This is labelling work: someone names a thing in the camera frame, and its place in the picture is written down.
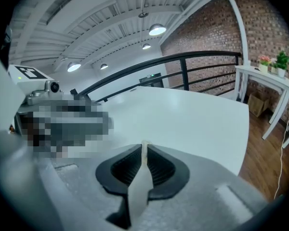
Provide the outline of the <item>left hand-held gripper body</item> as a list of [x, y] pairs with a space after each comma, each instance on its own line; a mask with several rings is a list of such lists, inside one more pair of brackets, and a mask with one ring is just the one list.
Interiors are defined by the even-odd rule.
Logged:
[[60, 99], [64, 94], [59, 81], [34, 67], [11, 64], [8, 73], [25, 95], [23, 105], [36, 105], [48, 99]]

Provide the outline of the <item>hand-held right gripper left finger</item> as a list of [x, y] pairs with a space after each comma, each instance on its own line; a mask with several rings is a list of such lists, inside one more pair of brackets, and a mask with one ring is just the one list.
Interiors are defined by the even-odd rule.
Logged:
[[51, 159], [34, 157], [20, 136], [0, 131], [0, 197], [23, 230], [131, 230], [128, 198], [94, 181], [89, 208], [60, 178]]

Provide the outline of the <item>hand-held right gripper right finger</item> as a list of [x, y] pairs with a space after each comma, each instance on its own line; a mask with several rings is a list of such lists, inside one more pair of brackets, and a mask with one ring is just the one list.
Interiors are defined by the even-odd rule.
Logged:
[[174, 197], [150, 201], [136, 231], [232, 231], [268, 202], [252, 185], [210, 159], [158, 146], [184, 162], [188, 183]]

